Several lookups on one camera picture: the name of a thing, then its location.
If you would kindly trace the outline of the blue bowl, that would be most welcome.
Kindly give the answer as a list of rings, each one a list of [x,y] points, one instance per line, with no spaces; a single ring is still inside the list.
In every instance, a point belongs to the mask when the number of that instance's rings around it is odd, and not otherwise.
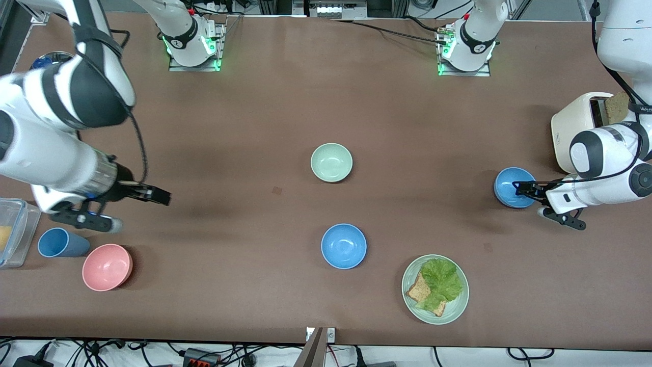
[[[517,195],[517,189],[512,184],[514,181],[534,181],[535,177],[527,170],[519,167],[508,167],[501,170],[494,182],[494,195],[501,204],[523,209],[530,207],[535,200],[524,195]]]
[[[324,232],[320,244],[324,260],[335,269],[349,270],[360,265],[367,253],[367,238],[349,223],[333,225]]]

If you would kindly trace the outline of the light green bowl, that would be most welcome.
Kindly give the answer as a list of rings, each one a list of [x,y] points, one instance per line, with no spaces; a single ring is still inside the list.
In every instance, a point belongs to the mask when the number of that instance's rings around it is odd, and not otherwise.
[[[329,183],[346,179],[352,171],[354,161],[349,149],[338,143],[325,143],[311,155],[310,167],[320,180]]]

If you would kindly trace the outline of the pink bowl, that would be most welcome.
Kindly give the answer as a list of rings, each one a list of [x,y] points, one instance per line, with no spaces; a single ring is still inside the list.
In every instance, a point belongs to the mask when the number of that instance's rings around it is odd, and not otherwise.
[[[118,244],[104,244],[86,257],[82,267],[84,284],[93,291],[111,291],[132,274],[132,255]]]

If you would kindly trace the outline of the white toaster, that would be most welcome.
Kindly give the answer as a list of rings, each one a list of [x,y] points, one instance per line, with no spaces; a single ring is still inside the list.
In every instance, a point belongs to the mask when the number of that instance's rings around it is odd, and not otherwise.
[[[575,173],[569,149],[575,135],[606,125],[605,101],[612,93],[594,91],[580,95],[551,119],[553,147],[559,167]]]

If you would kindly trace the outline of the blue plastic cup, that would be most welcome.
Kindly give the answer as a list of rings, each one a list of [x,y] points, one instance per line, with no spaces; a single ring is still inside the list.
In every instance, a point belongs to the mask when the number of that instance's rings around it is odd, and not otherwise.
[[[40,237],[37,248],[40,255],[46,258],[84,256],[90,250],[90,242],[81,235],[56,227]]]

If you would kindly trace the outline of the brown bread slice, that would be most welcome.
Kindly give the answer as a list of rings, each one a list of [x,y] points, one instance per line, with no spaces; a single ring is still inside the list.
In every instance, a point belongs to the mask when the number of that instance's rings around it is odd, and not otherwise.
[[[629,96],[624,92],[608,97],[605,101],[606,125],[624,121],[629,113]]]

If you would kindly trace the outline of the clear plastic food container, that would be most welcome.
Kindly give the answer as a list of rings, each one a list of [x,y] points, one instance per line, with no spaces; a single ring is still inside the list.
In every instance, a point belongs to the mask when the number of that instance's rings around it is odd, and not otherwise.
[[[0,254],[0,269],[23,266],[38,226],[41,211],[18,198],[0,198],[0,226],[11,226],[12,235]]]

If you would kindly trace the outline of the green lettuce leaf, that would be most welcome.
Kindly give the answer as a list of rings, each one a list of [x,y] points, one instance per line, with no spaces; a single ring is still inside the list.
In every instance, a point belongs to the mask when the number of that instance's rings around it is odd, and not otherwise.
[[[430,295],[417,302],[417,308],[434,314],[443,313],[440,308],[455,300],[463,290],[463,282],[457,274],[457,266],[449,260],[431,259],[421,267],[421,276],[430,289]]]

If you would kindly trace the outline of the light green plate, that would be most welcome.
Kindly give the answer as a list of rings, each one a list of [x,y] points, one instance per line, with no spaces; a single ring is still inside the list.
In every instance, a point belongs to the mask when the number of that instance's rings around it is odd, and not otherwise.
[[[461,291],[461,294],[455,300],[447,303],[444,314],[440,318],[436,318],[436,316],[434,316],[432,313],[428,311],[418,309],[416,307],[417,302],[413,301],[412,299],[408,298],[405,295],[405,292],[409,290],[410,286],[415,282],[415,278],[417,277],[417,274],[421,272],[422,265],[428,260],[438,259],[438,258],[452,261],[457,266],[458,268],[457,274],[461,279],[461,281],[463,282],[463,290]],[[406,307],[413,314],[413,316],[415,316],[420,321],[431,325],[446,325],[453,321],[456,321],[456,319],[458,319],[459,316],[461,316],[461,314],[463,314],[464,311],[466,310],[467,304],[470,299],[469,284],[466,279],[466,275],[464,274],[461,267],[459,267],[459,265],[457,265],[453,260],[447,258],[446,256],[436,255],[436,254],[420,256],[415,260],[413,260],[406,267],[406,270],[401,279],[401,292]]]

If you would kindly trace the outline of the toasted bread slice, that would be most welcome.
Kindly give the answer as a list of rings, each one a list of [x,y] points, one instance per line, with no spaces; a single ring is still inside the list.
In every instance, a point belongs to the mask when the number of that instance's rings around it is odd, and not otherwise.
[[[417,302],[416,307],[432,313],[436,318],[443,316],[448,301],[441,295],[434,294],[426,280],[419,272],[415,282],[410,286],[405,295]]]

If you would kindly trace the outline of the black red power strip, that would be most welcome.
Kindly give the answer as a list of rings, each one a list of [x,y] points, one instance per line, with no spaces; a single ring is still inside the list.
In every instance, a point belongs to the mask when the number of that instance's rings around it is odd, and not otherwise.
[[[218,367],[221,362],[219,352],[188,348],[183,356],[182,367]]]

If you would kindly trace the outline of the grey control box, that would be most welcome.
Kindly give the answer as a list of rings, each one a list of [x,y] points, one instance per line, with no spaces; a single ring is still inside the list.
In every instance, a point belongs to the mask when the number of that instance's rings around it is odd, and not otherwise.
[[[357,19],[368,16],[366,0],[292,0],[292,16]]]

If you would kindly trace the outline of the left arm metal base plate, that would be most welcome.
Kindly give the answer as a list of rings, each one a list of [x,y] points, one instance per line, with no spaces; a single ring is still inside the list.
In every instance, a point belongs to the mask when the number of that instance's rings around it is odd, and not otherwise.
[[[473,53],[458,38],[458,26],[453,23],[435,32],[436,40],[439,42],[437,48],[437,63],[439,76],[491,76],[491,68],[488,61],[492,56],[492,49],[495,42],[488,45],[476,44],[475,48],[480,52]]]

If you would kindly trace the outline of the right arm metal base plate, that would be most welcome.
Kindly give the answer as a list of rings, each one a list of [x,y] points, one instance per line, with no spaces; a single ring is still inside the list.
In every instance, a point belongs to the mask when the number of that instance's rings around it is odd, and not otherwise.
[[[222,65],[226,24],[212,19],[201,21],[197,35],[184,49],[176,49],[164,40],[169,56],[169,71],[214,72]]]

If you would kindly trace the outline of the grey metal bracket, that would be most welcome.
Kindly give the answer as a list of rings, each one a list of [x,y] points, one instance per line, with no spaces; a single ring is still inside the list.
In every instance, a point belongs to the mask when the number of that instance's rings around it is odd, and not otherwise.
[[[335,343],[335,327],[307,327],[306,344],[293,367],[324,367],[328,347]]]

